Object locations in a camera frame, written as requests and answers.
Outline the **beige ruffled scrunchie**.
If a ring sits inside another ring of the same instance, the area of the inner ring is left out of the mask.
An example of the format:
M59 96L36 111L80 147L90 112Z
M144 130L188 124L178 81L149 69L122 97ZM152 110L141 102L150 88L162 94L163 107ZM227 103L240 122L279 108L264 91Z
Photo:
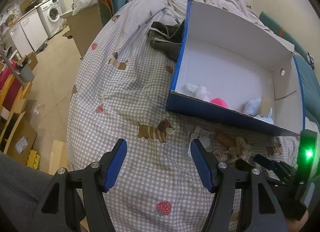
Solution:
M249 163L252 150L250 144L244 138L232 138L225 133L218 132L214 139L223 146L223 149L217 149L213 152L213 155L219 162L226 157L227 163L232 167L235 167L237 160L244 160Z

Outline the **pink soft ball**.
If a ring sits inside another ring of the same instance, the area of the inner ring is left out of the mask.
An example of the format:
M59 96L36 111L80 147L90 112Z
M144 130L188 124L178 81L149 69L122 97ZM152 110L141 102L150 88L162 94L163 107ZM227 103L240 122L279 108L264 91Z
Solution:
M223 99L215 98L215 99L212 99L210 102L213 103L214 105L218 105L218 106L221 106L221 107L224 107L224 108L228 108L227 103L224 102Z

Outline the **light blue fluffy cloth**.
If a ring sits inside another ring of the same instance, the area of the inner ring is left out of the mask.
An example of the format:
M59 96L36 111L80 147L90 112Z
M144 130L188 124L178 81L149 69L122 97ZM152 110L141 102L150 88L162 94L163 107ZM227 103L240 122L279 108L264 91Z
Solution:
M249 100L243 110L243 114L250 115L269 124L274 124L272 112L271 101L267 97Z

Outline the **white fluffy scrunchie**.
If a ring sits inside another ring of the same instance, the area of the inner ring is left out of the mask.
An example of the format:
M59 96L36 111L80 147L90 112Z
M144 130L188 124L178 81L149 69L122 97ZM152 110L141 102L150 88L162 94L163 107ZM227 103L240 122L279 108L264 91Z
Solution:
M188 92L191 92L195 95L195 98L210 102L210 92L208 92L206 86L195 85L195 84L185 84L184 89Z

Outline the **checkered dog print duvet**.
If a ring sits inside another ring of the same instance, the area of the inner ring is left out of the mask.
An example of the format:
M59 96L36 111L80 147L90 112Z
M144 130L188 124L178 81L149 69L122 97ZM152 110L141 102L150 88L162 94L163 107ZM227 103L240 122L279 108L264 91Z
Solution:
M245 0L208 1L263 25ZM104 194L117 231L199 231L212 195L202 186L187 155L190 131L223 130L243 136L253 151L296 165L298 139L272 138L169 112L175 62L147 39L153 22L174 25L186 15L187 0L133 0L99 32L81 63L68 116L67 150L80 170L126 140L127 155L115 187Z

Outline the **yellow sponge on floor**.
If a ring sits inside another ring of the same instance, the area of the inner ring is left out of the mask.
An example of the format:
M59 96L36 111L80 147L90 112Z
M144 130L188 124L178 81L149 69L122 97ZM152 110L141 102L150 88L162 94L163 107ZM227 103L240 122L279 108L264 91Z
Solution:
M31 150L27 160L27 166L33 169L38 169L40 162L40 155L38 151Z

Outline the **blue and white cardboard box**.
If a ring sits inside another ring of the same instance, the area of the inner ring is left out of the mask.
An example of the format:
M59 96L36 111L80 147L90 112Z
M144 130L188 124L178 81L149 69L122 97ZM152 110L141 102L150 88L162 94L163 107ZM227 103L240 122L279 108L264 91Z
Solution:
M166 109L271 136L295 136L305 128L302 84L292 43L215 6L189 0L181 51ZM206 86L210 101L185 84ZM274 124L243 114L249 100L267 97Z

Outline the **teal pillow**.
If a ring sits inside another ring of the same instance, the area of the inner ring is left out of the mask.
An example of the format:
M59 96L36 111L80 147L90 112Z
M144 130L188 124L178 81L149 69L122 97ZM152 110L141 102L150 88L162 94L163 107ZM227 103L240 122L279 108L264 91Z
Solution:
M302 84L305 116L319 129L319 83L310 65L299 55L293 56Z

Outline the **dark green garment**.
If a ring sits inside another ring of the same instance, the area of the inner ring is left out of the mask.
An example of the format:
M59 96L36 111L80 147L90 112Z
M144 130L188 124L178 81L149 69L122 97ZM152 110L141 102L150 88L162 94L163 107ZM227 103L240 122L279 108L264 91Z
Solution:
M154 21L149 27L148 42L151 47L166 54L167 58L177 62L181 50L184 21L167 25Z

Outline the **brown cardboard box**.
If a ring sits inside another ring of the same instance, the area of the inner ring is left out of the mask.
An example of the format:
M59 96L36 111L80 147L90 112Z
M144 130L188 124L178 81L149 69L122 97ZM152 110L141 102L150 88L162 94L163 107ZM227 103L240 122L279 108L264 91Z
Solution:
M85 8L76 15L73 15L73 11L70 10L61 17L66 19L80 56L84 57L97 34L103 28L98 5Z

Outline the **white kitchen cabinet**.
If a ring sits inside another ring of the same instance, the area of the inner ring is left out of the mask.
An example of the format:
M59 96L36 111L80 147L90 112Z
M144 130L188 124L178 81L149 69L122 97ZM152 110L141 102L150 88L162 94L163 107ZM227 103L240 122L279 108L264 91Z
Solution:
M36 52L48 35L36 9L29 11L8 30L14 46L23 57Z

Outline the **teal headboard cushion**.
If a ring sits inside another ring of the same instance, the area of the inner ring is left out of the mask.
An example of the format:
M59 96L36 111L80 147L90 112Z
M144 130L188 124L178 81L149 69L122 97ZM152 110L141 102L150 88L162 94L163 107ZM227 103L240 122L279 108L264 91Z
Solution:
M263 11L260 13L259 19L274 34L292 43L295 46L295 52L298 53L300 56L302 56L306 61L308 60L308 52L278 22L276 22L274 19L272 19L268 14L266 14Z

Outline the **white washing machine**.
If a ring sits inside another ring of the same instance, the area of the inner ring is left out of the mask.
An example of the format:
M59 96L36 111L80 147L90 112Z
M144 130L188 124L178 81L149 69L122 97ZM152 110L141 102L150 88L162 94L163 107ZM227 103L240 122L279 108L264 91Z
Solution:
M43 2L36 10L48 38L54 37L64 23L64 19L61 18L62 11L59 0L48 0Z

